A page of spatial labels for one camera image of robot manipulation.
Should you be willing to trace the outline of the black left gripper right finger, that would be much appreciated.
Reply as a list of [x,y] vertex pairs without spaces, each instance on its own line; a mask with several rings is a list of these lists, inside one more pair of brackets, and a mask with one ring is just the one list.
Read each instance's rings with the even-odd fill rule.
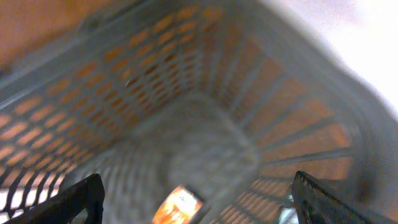
[[292,196],[299,224],[397,224],[356,202],[344,200],[304,171],[295,173]]

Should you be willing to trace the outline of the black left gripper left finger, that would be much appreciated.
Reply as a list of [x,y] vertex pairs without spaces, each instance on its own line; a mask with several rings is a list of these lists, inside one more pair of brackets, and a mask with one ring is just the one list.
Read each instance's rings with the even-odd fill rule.
[[69,223],[83,210],[87,211],[85,223],[101,224],[104,198],[101,176],[92,174],[6,224]]

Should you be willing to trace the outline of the orange small juice carton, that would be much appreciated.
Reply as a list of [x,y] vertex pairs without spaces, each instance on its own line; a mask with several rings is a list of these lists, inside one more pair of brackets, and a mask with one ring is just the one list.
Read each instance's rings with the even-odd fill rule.
[[203,207],[203,200],[184,185],[177,186],[162,202],[152,224],[192,224]]

